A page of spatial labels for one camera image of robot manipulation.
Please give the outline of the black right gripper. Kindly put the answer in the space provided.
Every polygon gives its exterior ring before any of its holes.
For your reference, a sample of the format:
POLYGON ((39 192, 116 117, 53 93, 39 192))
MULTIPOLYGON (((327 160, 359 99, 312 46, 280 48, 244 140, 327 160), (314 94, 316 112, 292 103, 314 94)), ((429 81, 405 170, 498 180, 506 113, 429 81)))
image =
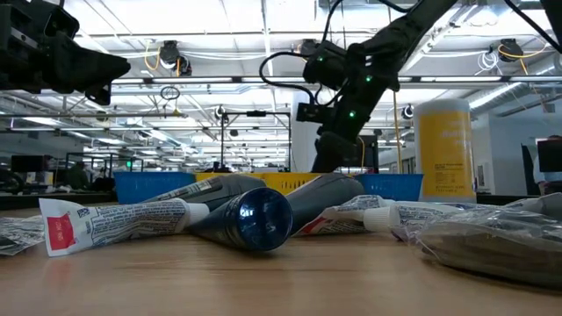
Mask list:
POLYGON ((379 94, 369 96, 347 95, 333 107, 317 106, 320 117, 320 138, 315 141, 314 173, 330 173, 352 160, 357 153, 357 136, 369 121, 380 100, 379 94))

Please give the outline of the yellow plastic basket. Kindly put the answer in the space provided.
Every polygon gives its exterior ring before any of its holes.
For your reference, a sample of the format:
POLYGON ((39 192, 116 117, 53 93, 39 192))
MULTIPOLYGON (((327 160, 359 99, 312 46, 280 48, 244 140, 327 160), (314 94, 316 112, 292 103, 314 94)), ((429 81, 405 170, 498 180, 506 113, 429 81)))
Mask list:
POLYGON ((320 176, 320 174, 317 173, 262 173, 262 179, 267 186, 284 195, 293 192, 318 176, 320 176))
POLYGON ((255 178, 264 182, 264 175, 262 173, 196 173, 195 178, 197 182, 209 180, 212 178, 255 178))

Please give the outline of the large blue plastic basket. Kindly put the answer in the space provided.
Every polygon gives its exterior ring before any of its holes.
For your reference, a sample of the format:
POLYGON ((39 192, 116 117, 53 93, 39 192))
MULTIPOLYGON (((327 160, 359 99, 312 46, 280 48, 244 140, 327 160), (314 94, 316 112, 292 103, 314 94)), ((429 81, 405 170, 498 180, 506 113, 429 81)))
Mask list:
POLYGON ((196 177, 184 172, 130 172, 113 174, 118 202, 130 205, 196 182, 196 177))

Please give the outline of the dark tube blue cap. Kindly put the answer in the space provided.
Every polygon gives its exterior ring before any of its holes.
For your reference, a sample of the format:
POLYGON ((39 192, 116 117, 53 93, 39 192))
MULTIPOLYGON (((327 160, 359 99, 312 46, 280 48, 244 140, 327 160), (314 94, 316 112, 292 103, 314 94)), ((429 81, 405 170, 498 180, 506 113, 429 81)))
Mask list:
POLYGON ((223 246, 265 252, 286 242, 292 223, 292 208, 285 196, 262 187, 230 199, 190 225, 189 232, 223 246))

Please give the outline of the grey tube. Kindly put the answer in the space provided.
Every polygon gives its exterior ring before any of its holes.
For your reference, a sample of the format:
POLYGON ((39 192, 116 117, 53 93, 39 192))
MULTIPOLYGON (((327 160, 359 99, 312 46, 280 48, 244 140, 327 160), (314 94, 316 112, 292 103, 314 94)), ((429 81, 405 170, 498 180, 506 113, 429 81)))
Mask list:
POLYGON ((238 174, 213 176, 205 180, 163 193, 145 200, 145 203, 181 198, 190 204, 206 204, 212 212, 232 198, 256 189, 265 187, 264 180, 238 174))
POLYGON ((326 208, 344 204, 364 193, 363 185, 352 177, 338 173, 317 176, 285 196, 292 208, 291 235, 317 218, 326 208))

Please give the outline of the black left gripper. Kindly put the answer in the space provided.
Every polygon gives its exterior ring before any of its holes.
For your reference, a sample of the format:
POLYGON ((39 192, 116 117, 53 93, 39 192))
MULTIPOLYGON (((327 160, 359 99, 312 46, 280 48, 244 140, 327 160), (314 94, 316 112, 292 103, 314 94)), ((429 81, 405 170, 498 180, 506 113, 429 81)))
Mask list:
POLYGON ((71 38, 79 22, 64 4, 0 0, 0 90, 39 93, 50 86, 85 92, 90 101, 110 105, 110 83, 131 65, 126 58, 77 45, 71 38))

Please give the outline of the black monitor on stand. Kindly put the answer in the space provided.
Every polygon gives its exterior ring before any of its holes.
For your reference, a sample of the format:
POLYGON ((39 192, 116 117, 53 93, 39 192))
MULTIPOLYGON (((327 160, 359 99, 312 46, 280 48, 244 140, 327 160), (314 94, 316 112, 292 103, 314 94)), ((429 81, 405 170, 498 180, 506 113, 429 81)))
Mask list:
POLYGON ((350 163, 351 167, 359 167, 367 173, 378 171, 378 136, 358 136, 356 154, 350 163))

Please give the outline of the white toothpaste tube red label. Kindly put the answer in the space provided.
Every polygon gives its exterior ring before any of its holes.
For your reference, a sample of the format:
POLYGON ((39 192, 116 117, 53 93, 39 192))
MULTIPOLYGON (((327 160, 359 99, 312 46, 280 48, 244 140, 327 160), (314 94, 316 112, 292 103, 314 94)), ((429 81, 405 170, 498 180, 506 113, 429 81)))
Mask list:
POLYGON ((180 198, 133 205, 84 206, 46 198, 39 203, 51 257, 121 241, 184 233, 210 213, 207 205, 190 204, 180 198))

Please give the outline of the small blue plastic basket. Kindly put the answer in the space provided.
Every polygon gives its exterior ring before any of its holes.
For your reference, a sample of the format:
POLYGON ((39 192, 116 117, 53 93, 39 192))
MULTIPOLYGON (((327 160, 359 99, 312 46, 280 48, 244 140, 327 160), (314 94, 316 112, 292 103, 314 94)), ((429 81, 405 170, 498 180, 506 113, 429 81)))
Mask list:
POLYGON ((354 176, 366 194, 397 201, 417 201, 422 188, 422 174, 360 174, 354 176))

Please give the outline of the person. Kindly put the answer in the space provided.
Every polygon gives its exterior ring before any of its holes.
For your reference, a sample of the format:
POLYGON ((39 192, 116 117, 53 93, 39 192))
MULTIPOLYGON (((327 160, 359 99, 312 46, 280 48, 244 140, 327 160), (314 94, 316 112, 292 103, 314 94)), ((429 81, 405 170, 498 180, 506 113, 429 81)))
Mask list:
POLYGON ((551 180, 554 182, 562 181, 562 172, 543 173, 540 171, 540 160, 538 155, 533 162, 533 176, 534 182, 538 186, 542 196, 553 192, 553 190, 549 188, 551 180))
POLYGON ((90 189, 93 191, 112 191, 115 186, 115 181, 113 178, 107 175, 107 169, 101 168, 97 175, 94 177, 90 189))
POLYGON ((77 162, 66 174, 67 184, 73 190, 87 190, 90 187, 89 178, 85 171, 85 164, 77 162))

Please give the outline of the black metal frame rig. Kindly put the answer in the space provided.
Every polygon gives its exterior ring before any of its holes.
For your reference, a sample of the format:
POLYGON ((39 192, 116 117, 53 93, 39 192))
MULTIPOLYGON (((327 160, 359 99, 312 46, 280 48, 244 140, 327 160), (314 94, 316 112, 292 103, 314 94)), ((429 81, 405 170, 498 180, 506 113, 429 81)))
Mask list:
POLYGON ((291 118, 292 115, 289 112, 277 112, 277 111, 259 111, 259 110, 253 110, 253 111, 242 111, 242 112, 233 112, 233 111, 222 111, 222 113, 220 114, 220 166, 223 167, 225 165, 225 131, 227 130, 227 127, 225 126, 225 119, 230 117, 230 116, 234 116, 234 118, 232 120, 229 121, 229 124, 234 123, 240 116, 246 116, 249 118, 262 118, 262 117, 266 117, 266 116, 273 116, 275 119, 277 119, 281 125, 288 131, 288 141, 287 141, 287 146, 288 146, 288 159, 290 160, 292 158, 292 122, 291 122, 291 118), (287 124, 285 124, 280 116, 286 116, 288 118, 288 122, 287 124))

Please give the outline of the black overhead rail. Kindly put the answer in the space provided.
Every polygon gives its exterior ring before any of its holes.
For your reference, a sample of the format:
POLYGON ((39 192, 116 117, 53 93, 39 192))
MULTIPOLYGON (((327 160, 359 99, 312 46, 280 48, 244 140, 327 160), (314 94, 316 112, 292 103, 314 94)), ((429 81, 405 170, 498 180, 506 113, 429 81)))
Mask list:
MULTIPOLYGON (((399 83, 556 83, 562 75, 505 75, 505 76, 399 76, 399 83)), ((202 84, 202 83, 263 83, 259 76, 232 77, 162 77, 116 79, 112 84, 202 84)))

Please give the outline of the yellow white wipes canister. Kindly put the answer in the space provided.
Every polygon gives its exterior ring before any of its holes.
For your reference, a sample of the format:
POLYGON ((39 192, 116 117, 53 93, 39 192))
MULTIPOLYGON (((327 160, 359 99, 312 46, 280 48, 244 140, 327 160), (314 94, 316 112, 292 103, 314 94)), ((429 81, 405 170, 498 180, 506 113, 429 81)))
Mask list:
POLYGON ((416 172, 423 175, 420 200, 474 203, 469 103, 447 98, 416 105, 414 137, 416 172))

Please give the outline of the clear plastic bag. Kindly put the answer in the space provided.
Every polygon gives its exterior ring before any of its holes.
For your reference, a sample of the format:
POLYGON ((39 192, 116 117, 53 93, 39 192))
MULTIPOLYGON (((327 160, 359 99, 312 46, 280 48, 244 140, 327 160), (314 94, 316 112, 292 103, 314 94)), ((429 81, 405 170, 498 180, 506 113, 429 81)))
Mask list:
POLYGON ((396 204, 389 228, 453 269, 562 291, 562 221, 494 205, 396 204))
POLYGON ((16 255, 44 240, 44 222, 40 215, 0 218, 0 255, 16 255))

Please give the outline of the white pillar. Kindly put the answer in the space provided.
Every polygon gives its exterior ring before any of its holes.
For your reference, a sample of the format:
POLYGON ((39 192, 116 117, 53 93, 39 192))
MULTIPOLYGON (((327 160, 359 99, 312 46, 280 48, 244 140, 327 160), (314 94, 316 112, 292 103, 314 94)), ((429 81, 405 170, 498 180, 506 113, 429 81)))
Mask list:
POLYGON ((318 138, 317 123, 299 122, 297 120, 300 103, 308 103, 309 97, 303 91, 296 91, 292 96, 291 126, 292 126, 292 172, 307 173, 312 170, 316 157, 315 140, 318 138))

